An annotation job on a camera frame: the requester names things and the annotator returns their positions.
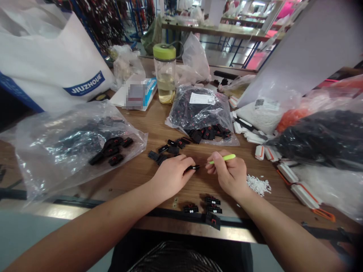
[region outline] clear plastic bag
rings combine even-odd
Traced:
[[[295,90],[262,92],[255,102],[236,110],[238,117],[251,123],[258,130],[271,135],[279,124],[283,114],[300,104],[301,94]]]
[[[240,98],[255,77],[256,75],[237,77],[228,85],[219,85],[218,90],[223,92],[228,97],[234,96],[236,98]]]
[[[321,200],[363,224],[363,173],[300,165],[291,168]]]
[[[110,166],[88,161],[106,140],[122,136],[133,143],[120,148],[121,163]],[[59,191],[83,184],[142,153],[147,133],[135,129],[108,100],[77,105],[67,112],[40,113],[20,121],[0,139],[15,147],[28,201],[42,201]]]
[[[228,97],[207,88],[180,86],[177,88],[173,106],[165,124],[180,131],[197,130],[220,124],[231,131],[231,137],[202,140],[213,145],[239,146],[234,135]]]
[[[293,161],[363,172],[363,95],[300,119],[266,144]]]
[[[114,45],[110,49],[110,55],[115,59],[113,74],[115,75],[116,85],[111,86],[113,91],[118,91],[122,84],[133,74],[146,77],[144,67],[139,60],[139,51],[133,52],[129,45]]]
[[[193,33],[189,34],[188,39],[184,43],[184,53],[181,58],[184,65],[196,71],[198,78],[206,81],[212,79],[204,48]]]
[[[306,116],[321,110],[328,110],[339,105],[344,105],[352,100],[355,92],[350,88],[324,88],[310,91],[301,99],[300,106],[284,113],[276,130],[283,132],[287,127]]]

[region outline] left hand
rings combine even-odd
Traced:
[[[163,161],[150,182],[165,199],[176,195],[195,173],[195,170],[184,171],[189,166],[195,166],[191,157],[179,155]]]

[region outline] right hand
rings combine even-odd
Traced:
[[[214,164],[207,164],[205,168],[208,169],[208,174],[218,173],[218,181],[222,189],[236,199],[244,197],[251,189],[246,181],[247,168],[245,161],[237,157],[224,161],[223,157],[230,154],[226,150],[213,152],[207,161],[214,161]]]

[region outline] white label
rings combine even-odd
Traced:
[[[256,100],[254,105],[255,110],[272,110],[278,111],[280,108],[280,103],[265,97]]]
[[[214,96],[192,93],[189,104],[210,104],[214,105]]]

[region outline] blue logo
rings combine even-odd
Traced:
[[[85,83],[63,89],[65,89],[72,96],[83,96],[96,89],[104,81],[105,78],[100,71],[93,78]]]

